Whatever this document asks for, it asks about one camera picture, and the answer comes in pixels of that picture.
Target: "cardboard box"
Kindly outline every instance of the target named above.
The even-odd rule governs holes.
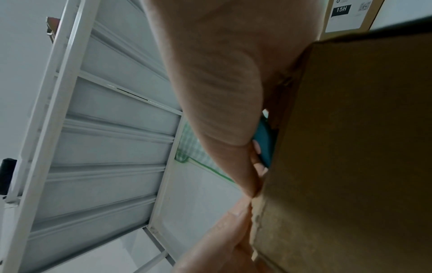
[[[320,40],[366,32],[384,0],[330,0]]]
[[[276,272],[432,272],[432,19],[312,44],[251,244]]]

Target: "hand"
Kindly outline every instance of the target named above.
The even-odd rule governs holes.
[[[174,273],[269,273],[252,260],[251,199],[242,197],[175,265]]]
[[[322,29],[326,0],[142,0],[179,102],[202,146],[246,195],[248,147],[269,87]]]

